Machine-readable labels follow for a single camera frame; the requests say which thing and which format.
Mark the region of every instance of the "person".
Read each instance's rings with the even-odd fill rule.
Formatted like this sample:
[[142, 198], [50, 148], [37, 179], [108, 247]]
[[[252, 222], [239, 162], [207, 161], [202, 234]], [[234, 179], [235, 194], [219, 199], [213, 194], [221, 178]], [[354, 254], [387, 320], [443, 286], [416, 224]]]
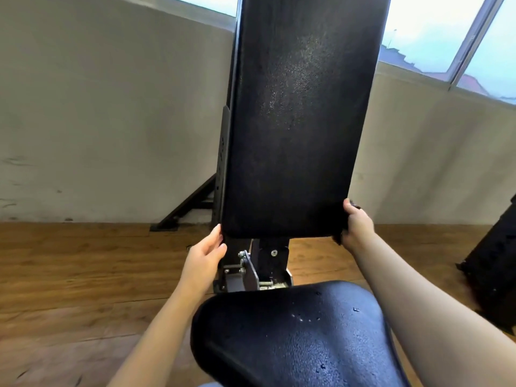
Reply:
[[[425, 387], [516, 386], [516, 345], [497, 328], [410, 267], [380, 236], [364, 210], [349, 214], [342, 244], [355, 258]], [[227, 247], [220, 225], [193, 246], [170, 299], [108, 387], [167, 383], [191, 314]]]

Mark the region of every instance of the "beige wall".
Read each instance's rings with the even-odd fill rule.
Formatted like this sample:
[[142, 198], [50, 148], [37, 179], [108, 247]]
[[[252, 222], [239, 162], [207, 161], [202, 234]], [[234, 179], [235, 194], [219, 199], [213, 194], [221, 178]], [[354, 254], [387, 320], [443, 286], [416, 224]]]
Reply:
[[[0, 0], [0, 220], [149, 222], [215, 171], [232, 33], [121, 0]], [[380, 64], [350, 195], [493, 223], [516, 109]]]

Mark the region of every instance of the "glass pane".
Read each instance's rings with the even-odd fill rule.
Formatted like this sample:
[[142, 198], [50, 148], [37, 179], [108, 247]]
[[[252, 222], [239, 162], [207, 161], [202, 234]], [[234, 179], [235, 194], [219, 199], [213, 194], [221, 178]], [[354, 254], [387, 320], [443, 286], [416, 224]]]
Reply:
[[484, 0], [390, 0], [380, 61], [448, 80]]
[[181, 0], [225, 15], [236, 16], [238, 0]]
[[516, 105], [516, 0], [505, 0], [457, 86]]

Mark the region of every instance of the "person's right hand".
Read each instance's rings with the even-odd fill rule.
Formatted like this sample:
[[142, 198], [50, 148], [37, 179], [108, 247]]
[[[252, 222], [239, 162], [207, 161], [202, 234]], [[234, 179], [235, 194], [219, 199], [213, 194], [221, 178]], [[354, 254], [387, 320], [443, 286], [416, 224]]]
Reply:
[[344, 200], [344, 210], [349, 214], [348, 230], [342, 231], [342, 244], [353, 252], [375, 233], [375, 225], [363, 209], [354, 207], [349, 200]]

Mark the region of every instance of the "black backrest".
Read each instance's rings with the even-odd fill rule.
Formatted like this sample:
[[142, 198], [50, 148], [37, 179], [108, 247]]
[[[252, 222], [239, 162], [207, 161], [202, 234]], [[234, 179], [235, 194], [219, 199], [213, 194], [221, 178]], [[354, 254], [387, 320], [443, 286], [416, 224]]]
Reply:
[[216, 193], [228, 235], [342, 228], [389, 1], [242, 0]]
[[224, 387], [408, 387], [375, 297], [333, 281], [208, 299], [190, 343]]

